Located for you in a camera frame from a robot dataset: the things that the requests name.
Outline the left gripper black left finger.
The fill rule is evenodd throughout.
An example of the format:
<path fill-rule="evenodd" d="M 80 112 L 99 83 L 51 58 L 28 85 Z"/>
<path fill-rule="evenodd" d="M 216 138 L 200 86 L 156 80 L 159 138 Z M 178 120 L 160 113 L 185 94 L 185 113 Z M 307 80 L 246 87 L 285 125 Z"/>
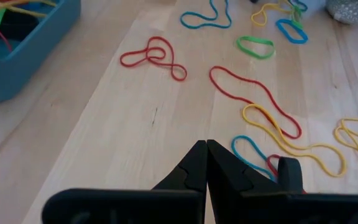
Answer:
<path fill-rule="evenodd" d="M 198 140 L 173 170 L 153 190 L 206 191 L 207 143 Z"/>

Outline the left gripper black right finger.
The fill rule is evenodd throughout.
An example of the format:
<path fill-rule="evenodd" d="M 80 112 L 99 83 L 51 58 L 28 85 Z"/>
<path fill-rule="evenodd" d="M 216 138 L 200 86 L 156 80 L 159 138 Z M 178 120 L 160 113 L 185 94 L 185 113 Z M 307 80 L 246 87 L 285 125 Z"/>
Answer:
<path fill-rule="evenodd" d="M 207 181 L 216 224 L 272 224 L 273 216 L 245 196 L 278 192 L 281 187 L 217 141 L 209 139 L 207 145 Z"/>

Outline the blue rubber band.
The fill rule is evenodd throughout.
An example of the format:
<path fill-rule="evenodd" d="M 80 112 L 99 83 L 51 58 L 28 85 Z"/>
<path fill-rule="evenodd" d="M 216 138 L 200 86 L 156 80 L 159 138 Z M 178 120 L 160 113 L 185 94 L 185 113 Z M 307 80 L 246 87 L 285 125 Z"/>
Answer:
<path fill-rule="evenodd" d="M 267 174 L 267 176 L 269 177 L 270 180 L 272 181 L 276 181 L 276 177 L 274 176 L 273 172 L 272 171 L 268 171 L 267 169 L 264 169 L 262 167 L 259 167 L 249 161 L 247 161 L 246 159 L 244 159 L 237 151 L 236 149 L 236 142 L 237 140 L 246 140 L 253 148 L 254 150 L 256 151 L 256 153 L 264 160 L 264 161 L 267 161 L 267 156 L 259 149 L 258 145 L 256 145 L 256 143 L 248 136 L 245 136 L 245 135 L 238 135 L 236 137 L 233 138 L 233 140 L 231 141 L 231 149 L 232 149 L 232 152 L 234 153 L 234 155 L 239 159 L 241 160 L 243 163 L 247 164 L 249 167 L 255 169 L 255 170 L 258 170 L 258 171 L 261 171 L 263 172 L 264 174 Z"/>
<path fill-rule="evenodd" d="M 187 29 L 193 29 L 193 30 L 204 28 L 204 27 L 214 27 L 214 28 L 218 28 L 218 29 L 228 29 L 228 28 L 230 28 L 232 26 L 232 18 L 231 18 L 231 15 L 229 13 L 229 0 L 223 0 L 224 1 L 224 15 L 226 16 L 227 24 L 218 24 L 218 23 L 216 23 L 216 21 L 219 19 L 219 11 L 218 11 L 214 1 L 215 0 L 209 0 L 209 6 L 214 12 L 213 17 L 208 17 L 208 16 L 206 16 L 204 14 L 200 14 L 200 13 L 195 12 L 195 11 L 185 11 L 179 17 L 179 20 L 180 20 L 180 23 L 182 24 L 182 26 L 186 27 Z M 191 24 L 185 22 L 185 17 L 186 16 L 194 16 L 194 17 L 197 17 L 198 19 L 202 19 L 202 20 L 204 20 L 206 22 L 202 22 L 202 23 L 197 24 L 197 25 L 191 25 Z"/>
<path fill-rule="evenodd" d="M 291 28 L 293 28 L 298 35 L 301 37 L 300 39 L 293 38 L 288 31 L 284 28 L 284 24 L 289 25 Z M 275 25 L 280 30 L 280 32 L 287 38 L 287 40 L 292 44 L 305 44 L 308 41 L 307 34 L 303 31 L 302 28 L 295 25 L 291 20 L 289 19 L 279 19 L 275 22 Z"/>
<path fill-rule="evenodd" d="M 306 12 L 308 10 L 308 6 L 300 0 L 288 0 L 288 2 L 292 6 L 297 7 L 301 12 Z"/>

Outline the teal plastic bin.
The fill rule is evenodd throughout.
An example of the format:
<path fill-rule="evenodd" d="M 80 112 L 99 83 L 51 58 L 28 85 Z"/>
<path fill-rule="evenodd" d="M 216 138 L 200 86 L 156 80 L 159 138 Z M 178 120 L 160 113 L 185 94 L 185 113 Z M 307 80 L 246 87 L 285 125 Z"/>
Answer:
<path fill-rule="evenodd" d="M 21 42 L 11 42 L 9 51 L 0 41 L 0 102 L 15 97 L 39 69 L 53 48 L 73 27 L 81 14 L 81 0 L 58 0 L 44 7 L 46 18 Z"/>

